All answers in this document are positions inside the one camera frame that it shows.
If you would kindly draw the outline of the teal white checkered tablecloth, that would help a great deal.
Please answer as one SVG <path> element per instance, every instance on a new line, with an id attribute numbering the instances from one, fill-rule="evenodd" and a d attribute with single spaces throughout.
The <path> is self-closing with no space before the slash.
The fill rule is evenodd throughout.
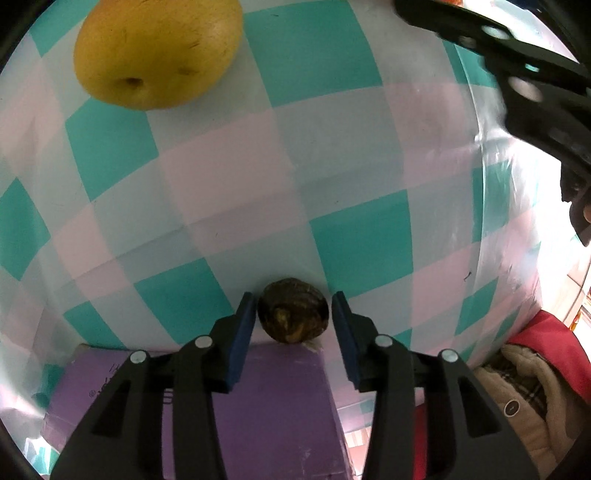
<path id="1" fill-rule="evenodd" d="M 560 165 L 477 54 L 387 1 L 247 1 L 214 89 L 134 111 L 75 78 L 91 9 L 51 5 L 1 74 L 1 418 L 37 469 L 77 346 L 174 349 L 283 277 L 471 364 L 552 303 Z"/>

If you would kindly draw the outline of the yellow pear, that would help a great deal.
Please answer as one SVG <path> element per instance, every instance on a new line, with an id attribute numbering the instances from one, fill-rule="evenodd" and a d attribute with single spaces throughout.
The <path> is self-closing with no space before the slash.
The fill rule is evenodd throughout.
<path id="1" fill-rule="evenodd" d="M 168 109 L 211 90 L 242 35 L 238 1 L 100 1 L 78 32 L 74 73 L 102 102 Z"/>

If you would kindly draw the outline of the dark brown passion fruit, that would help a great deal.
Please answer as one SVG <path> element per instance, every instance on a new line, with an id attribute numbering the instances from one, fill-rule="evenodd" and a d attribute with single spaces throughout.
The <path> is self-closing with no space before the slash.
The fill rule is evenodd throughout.
<path id="1" fill-rule="evenodd" d="M 257 300 L 263 331 L 274 341 L 301 344 L 322 335 L 329 326 L 329 304 L 322 292 L 297 278 L 270 283 Z"/>

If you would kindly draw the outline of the red and beige clothing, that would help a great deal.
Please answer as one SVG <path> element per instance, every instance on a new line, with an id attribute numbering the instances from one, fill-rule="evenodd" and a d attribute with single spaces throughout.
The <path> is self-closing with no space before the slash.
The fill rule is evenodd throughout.
<path id="1" fill-rule="evenodd" d="M 473 373 L 548 478 L 590 419 L 590 361 L 580 341 L 541 310 Z"/>

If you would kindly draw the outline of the purple box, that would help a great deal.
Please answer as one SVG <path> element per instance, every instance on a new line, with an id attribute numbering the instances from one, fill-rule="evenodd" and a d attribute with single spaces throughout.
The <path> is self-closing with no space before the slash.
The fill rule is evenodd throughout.
<path id="1" fill-rule="evenodd" d="M 51 396 L 41 430 L 63 449 L 128 352 L 77 348 Z M 242 376 L 228 395 L 213 397 L 228 478 L 349 479 L 342 427 L 320 353 L 304 345 L 249 348 Z"/>

